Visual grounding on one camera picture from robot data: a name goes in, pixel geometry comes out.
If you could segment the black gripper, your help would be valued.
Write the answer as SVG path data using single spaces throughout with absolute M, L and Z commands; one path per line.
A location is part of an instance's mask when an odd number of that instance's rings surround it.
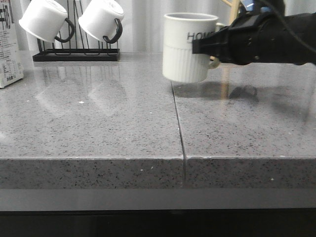
M 316 46 L 316 15 L 303 13 L 284 17 L 272 13 L 240 17 L 231 26 L 192 41 L 193 54 L 206 54 L 220 62 L 315 63 L 316 54 L 296 40 Z

